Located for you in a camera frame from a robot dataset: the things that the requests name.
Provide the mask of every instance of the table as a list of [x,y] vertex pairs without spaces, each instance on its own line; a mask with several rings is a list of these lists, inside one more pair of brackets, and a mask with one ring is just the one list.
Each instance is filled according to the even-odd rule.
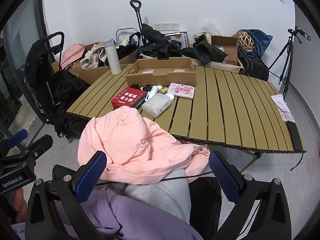
[[[113,111],[111,99],[127,87],[125,75],[134,73],[132,64],[122,72],[101,76],[67,110],[86,119]],[[194,98],[174,98],[159,117],[138,111],[177,139],[222,145],[250,154],[252,165],[263,153],[299,153],[292,146],[286,123],[271,95],[279,94],[270,82],[219,69],[196,66]],[[305,145],[301,138],[303,151]]]

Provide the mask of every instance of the white tumbler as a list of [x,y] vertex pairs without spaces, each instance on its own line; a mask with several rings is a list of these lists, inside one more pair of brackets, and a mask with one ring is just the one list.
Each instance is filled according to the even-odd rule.
[[118,75],[121,73],[121,67],[118,59],[118,54],[116,50],[116,44],[113,39],[103,43],[106,49],[106,54],[111,69],[112,75]]

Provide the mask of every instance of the blue gripper pad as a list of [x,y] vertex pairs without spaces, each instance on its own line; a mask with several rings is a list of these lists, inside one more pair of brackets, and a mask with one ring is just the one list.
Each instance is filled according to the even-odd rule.
[[214,152],[210,153],[209,166],[227,199],[237,204],[240,199],[239,185]]
[[5,144],[5,147],[7,149],[12,149],[13,147],[17,146],[19,143],[21,143],[23,140],[25,140],[28,137],[28,132],[25,129],[22,129],[21,131],[15,133],[11,137],[7,139],[7,142]]
[[107,156],[104,152],[100,152],[76,186],[75,199],[78,204],[88,200],[106,166]]

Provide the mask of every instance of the purple fabric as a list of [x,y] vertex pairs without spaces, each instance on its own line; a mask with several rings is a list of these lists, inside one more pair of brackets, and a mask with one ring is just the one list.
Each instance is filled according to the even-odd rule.
[[[81,207],[106,239],[203,240],[185,221],[159,208],[118,195],[108,187],[94,190]],[[57,202],[57,208],[69,235],[79,239],[61,202]],[[24,223],[12,225],[12,228],[24,240]]]

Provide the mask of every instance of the pink and white package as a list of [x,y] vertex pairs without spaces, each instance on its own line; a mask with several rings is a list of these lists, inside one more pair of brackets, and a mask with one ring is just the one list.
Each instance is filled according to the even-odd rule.
[[171,83],[167,93],[174,94],[176,97],[193,99],[195,88],[192,86]]

